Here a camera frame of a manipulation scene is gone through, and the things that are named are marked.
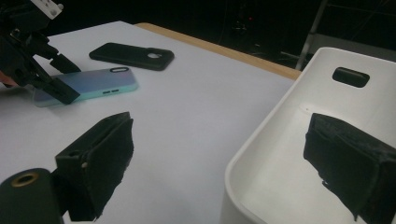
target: white table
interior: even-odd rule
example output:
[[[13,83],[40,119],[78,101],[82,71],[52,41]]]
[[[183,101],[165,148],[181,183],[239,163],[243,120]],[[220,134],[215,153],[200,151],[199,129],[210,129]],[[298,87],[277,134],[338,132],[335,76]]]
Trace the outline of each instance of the white table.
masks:
[[[228,161],[293,81],[121,21],[49,43],[88,71],[118,66],[89,58],[106,42],[170,49],[176,58],[162,72],[132,68],[136,91],[71,105],[38,108],[29,88],[0,87],[0,181],[53,171],[54,156],[97,121],[129,111],[134,156],[96,223],[218,223]]]

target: phone case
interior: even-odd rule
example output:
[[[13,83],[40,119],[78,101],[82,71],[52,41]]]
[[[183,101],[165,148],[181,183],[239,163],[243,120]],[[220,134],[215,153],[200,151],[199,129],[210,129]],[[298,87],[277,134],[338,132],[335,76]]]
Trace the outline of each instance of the phone case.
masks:
[[[162,71],[173,61],[175,54],[168,49],[145,49],[117,43],[106,43],[90,52],[90,58],[108,63]]]
[[[74,102],[134,91],[138,87],[134,74],[128,67],[69,73],[54,77],[59,78],[80,94]],[[39,89],[34,91],[33,102],[38,107],[61,104],[60,101]]]

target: dark background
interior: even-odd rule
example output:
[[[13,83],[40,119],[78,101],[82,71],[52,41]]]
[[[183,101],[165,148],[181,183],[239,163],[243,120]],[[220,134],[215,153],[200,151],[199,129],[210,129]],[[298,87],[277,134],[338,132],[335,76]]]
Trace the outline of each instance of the dark background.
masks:
[[[55,0],[57,35],[110,21],[150,22],[290,67],[317,14],[312,0]],[[396,50],[396,1],[330,0],[318,32]]]

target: white container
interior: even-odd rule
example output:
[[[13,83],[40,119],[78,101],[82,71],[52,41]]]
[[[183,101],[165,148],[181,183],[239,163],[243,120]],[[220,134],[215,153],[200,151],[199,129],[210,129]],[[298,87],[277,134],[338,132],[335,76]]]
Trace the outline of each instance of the white container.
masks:
[[[337,67],[370,79],[363,88],[335,81]],[[360,217],[354,221],[303,157],[312,113],[342,119],[396,147],[396,63],[340,49],[318,50],[229,163],[221,224],[365,223]]]

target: blue phone case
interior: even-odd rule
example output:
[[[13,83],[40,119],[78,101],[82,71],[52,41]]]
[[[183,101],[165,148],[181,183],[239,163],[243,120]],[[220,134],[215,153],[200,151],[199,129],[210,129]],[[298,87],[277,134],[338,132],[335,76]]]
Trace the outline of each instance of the blue phone case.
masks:
[[[54,76],[76,90],[80,96],[74,101],[134,91],[138,84],[128,67],[116,67]],[[61,105],[46,92],[35,89],[33,102],[38,107]]]

